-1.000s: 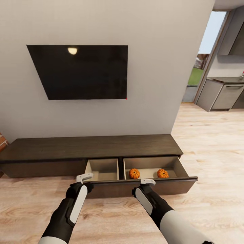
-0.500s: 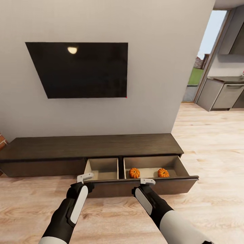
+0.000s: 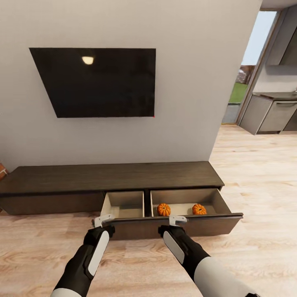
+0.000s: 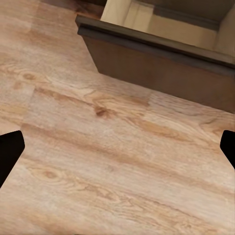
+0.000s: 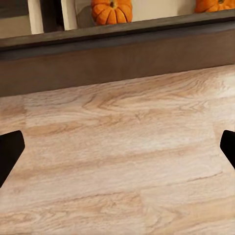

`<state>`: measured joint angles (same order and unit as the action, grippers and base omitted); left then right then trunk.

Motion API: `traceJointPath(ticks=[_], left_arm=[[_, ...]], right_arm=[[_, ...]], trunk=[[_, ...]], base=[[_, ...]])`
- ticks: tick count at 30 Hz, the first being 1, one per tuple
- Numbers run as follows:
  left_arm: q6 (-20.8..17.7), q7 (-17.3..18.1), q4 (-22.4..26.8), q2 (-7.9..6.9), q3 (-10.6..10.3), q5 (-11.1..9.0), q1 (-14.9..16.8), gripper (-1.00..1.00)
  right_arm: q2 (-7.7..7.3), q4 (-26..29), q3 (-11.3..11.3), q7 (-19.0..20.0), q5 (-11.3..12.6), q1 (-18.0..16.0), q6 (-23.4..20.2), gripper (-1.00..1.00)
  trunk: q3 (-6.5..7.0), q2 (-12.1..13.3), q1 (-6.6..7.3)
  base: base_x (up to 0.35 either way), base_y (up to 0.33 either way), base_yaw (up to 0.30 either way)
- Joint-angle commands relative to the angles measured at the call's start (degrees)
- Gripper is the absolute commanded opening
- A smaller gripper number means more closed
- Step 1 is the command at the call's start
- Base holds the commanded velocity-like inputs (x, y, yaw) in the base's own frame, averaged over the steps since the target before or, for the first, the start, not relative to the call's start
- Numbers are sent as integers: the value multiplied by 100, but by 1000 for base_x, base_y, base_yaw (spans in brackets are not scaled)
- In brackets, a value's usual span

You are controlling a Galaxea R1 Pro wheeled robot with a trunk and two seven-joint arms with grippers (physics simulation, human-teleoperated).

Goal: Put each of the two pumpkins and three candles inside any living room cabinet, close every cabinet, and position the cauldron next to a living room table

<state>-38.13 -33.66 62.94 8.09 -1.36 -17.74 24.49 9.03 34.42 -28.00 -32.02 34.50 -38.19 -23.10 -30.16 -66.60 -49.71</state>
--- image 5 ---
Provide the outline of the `pumpkin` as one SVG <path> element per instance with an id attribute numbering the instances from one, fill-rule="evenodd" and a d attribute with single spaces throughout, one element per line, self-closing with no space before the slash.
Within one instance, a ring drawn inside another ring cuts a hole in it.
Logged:
<path id="1" fill-rule="evenodd" d="M 91 17 L 96 26 L 132 21 L 130 0 L 92 0 Z"/>
<path id="2" fill-rule="evenodd" d="M 196 0 L 195 13 L 235 9 L 235 0 Z"/>

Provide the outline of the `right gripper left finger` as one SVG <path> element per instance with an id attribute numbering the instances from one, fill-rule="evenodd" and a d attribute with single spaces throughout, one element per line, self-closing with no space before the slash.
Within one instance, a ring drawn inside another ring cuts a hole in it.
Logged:
<path id="1" fill-rule="evenodd" d="M 0 188 L 25 149 L 20 130 L 0 136 Z"/>

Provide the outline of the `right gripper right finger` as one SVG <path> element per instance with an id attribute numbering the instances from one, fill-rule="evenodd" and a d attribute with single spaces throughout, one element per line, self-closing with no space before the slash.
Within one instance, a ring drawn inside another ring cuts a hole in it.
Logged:
<path id="1" fill-rule="evenodd" d="M 235 132 L 229 130 L 223 132 L 220 148 L 235 169 Z"/>

